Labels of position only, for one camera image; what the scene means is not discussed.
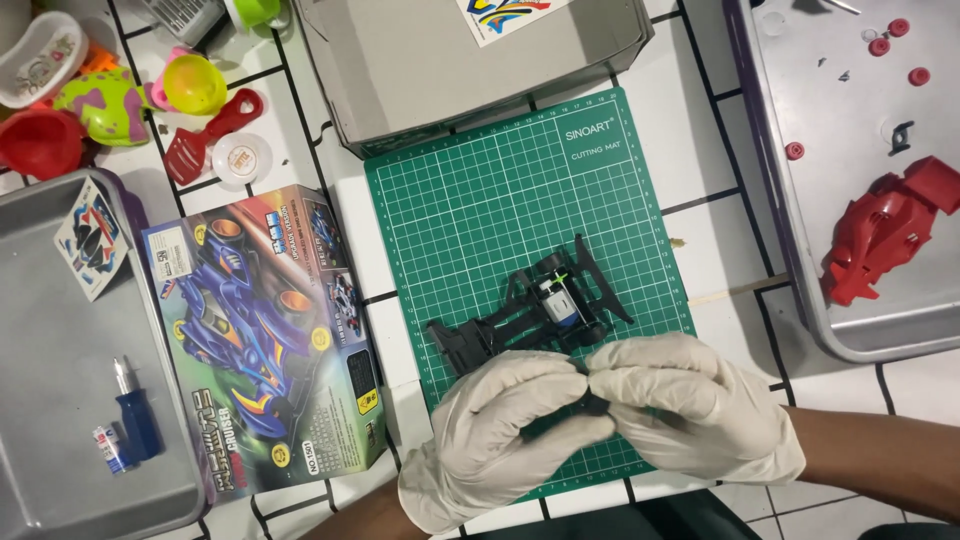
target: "forearm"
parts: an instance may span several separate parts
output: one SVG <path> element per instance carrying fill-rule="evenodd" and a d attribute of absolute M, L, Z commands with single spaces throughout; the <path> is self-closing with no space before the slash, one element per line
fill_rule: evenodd
<path fill-rule="evenodd" d="M 960 523 L 960 428 L 901 416 L 786 410 L 806 456 L 799 479 Z"/>
<path fill-rule="evenodd" d="M 396 479 L 391 479 L 333 514 L 300 540 L 424 540 L 429 537 L 403 511 L 396 493 Z"/>

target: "barcode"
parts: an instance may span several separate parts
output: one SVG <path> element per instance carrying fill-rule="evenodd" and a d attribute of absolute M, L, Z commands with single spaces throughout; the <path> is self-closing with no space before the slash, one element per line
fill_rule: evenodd
<path fill-rule="evenodd" d="M 180 227 L 148 234 L 147 243 L 150 244 L 150 253 L 154 259 L 156 280 L 172 280 L 193 272 Z"/>

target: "human hand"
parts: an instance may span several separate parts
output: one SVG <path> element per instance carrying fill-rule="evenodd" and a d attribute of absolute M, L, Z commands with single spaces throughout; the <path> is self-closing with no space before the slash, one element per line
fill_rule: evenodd
<path fill-rule="evenodd" d="M 607 416 L 576 415 L 532 441 L 520 428 L 587 392 L 587 377 L 558 353 L 508 351 L 460 379 L 433 411 L 434 439 L 400 470 L 410 520 L 441 534 L 512 503 L 581 448 L 613 434 Z"/>
<path fill-rule="evenodd" d="M 762 484 L 804 470 L 790 417 L 767 383 L 695 337 L 614 341 L 588 356 L 587 368 L 590 390 L 611 402 L 617 431 L 658 469 Z"/>

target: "red spatula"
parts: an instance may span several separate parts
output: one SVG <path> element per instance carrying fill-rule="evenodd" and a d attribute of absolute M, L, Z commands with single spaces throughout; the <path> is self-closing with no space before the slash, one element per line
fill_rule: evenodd
<path fill-rule="evenodd" d="M 241 112 L 241 107 L 245 103 L 249 103 L 252 110 Z M 254 90 L 240 88 L 233 99 L 207 122 L 203 131 L 195 134 L 184 128 L 177 128 L 174 141 L 170 143 L 163 157 L 167 174 L 180 185 L 187 185 L 197 180 L 204 170 L 206 145 L 246 126 L 262 112 L 263 101 L 260 96 Z"/>

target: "box artwork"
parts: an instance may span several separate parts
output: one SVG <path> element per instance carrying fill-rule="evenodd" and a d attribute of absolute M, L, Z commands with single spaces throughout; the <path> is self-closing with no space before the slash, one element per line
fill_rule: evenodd
<path fill-rule="evenodd" d="M 292 185 L 143 234 L 208 499 L 367 470 L 383 405 L 324 197 Z"/>

